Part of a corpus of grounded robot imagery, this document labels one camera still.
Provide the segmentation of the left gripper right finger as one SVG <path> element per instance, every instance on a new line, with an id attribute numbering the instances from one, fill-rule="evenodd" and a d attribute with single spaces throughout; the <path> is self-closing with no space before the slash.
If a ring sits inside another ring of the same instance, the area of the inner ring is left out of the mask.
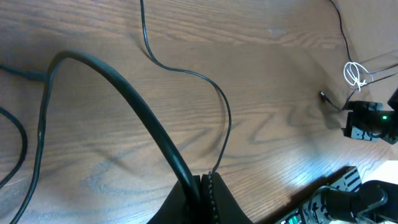
<path id="1" fill-rule="evenodd" d="M 217 172 L 203 174 L 201 202 L 203 223 L 252 224 Z"/>

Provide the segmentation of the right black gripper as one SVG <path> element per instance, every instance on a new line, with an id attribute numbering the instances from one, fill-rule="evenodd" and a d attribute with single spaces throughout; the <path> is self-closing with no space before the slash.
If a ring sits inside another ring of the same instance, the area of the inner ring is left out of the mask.
<path id="1" fill-rule="evenodd" d="M 383 119 L 383 104 L 372 101 L 349 101 L 344 110 L 348 110 L 346 127 L 343 128 L 345 137 L 377 141 L 386 135 L 385 119 Z"/>

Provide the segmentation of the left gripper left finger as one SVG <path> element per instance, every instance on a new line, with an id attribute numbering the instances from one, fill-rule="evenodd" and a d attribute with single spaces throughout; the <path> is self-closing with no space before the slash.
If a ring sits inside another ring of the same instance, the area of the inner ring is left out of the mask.
<path id="1" fill-rule="evenodd" d="M 157 213 L 147 224 L 194 224 L 197 217 L 189 208 L 179 181 L 175 183 Z"/>

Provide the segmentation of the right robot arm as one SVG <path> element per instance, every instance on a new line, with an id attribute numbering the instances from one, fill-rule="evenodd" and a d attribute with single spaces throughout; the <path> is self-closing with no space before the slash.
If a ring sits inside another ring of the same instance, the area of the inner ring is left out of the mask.
<path id="1" fill-rule="evenodd" d="M 292 128 L 295 136 L 282 141 L 284 148 L 266 150 L 265 126 L 240 126 L 233 134 L 233 149 L 247 131 L 245 148 L 228 153 L 221 166 L 222 176 L 253 222 L 267 223 L 345 166 L 356 166 L 367 176 L 392 154 L 386 143 L 344 137 L 340 128 L 346 113 L 314 98 L 291 101 L 269 113 L 280 117 L 279 128 Z"/>

